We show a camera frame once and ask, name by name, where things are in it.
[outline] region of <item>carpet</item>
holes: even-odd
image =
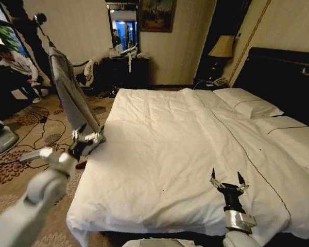
[[[113,101],[112,98],[88,97],[88,102],[101,125],[109,116]],[[39,123],[43,117],[48,118],[45,124]],[[72,130],[57,95],[48,95],[40,103],[28,106],[6,119],[4,123],[19,136],[19,140],[8,152],[0,155],[0,214],[20,198],[34,175],[48,168],[40,159],[25,164],[14,162],[15,160],[23,153],[44,146],[57,147],[57,150],[62,152],[72,143]],[[80,163],[86,160],[87,157],[83,157]],[[76,171],[76,175],[68,184],[65,197],[49,211],[47,223],[33,246],[79,246],[66,227],[66,213],[82,173],[83,170]],[[92,233],[90,246],[112,247],[114,244],[110,243],[107,236]]]

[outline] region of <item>bed frame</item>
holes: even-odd
[[[309,74],[309,52],[253,47],[233,87],[273,103],[309,126],[309,75],[304,72]]]

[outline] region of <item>framed painting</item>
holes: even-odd
[[[141,31],[171,32],[176,0],[142,0]]]

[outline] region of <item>lamp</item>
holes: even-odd
[[[211,67],[211,75],[209,77],[210,80],[214,80],[220,77],[223,73],[223,67],[227,59],[233,56],[232,53],[232,44],[234,41],[234,35],[221,35],[216,42],[213,49],[208,53],[211,57],[219,58]]]

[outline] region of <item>white pillow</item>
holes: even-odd
[[[251,119],[280,116],[284,113],[275,105],[243,89],[219,89],[214,93],[231,108]]]
[[[309,127],[287,116],[254,121],[263,134],[281,146],[309,173]]]

